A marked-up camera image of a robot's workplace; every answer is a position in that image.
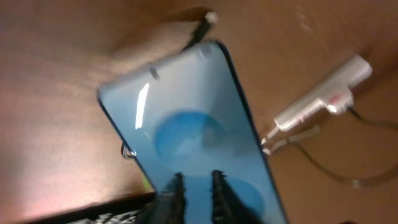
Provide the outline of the blue Galaxy smartphone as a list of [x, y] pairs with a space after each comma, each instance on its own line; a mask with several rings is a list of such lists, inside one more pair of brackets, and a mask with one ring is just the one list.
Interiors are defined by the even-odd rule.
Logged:
[[156, 191], [183, 174], [187, 223], [211, 221], [220, 170], [263, 223], [287, 223], [228, 49], [216, 40], [145, 65], [97, 90], [98, 102]]

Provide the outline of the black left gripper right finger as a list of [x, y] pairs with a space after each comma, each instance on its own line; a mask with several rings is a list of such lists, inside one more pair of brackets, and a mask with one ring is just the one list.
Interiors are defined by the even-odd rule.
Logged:
[[264, 222], [235, 194], [220, 170], [212, 173], [212, 213], [214, 224], [263, 224]]

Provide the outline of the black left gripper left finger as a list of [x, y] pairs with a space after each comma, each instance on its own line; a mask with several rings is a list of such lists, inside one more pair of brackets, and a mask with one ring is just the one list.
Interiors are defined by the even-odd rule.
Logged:
[[168, 182], [153, 202], [142, 209], [136, 219], [138, 224], [184, 224], [185, 186], [183, 174], [178, 172]]

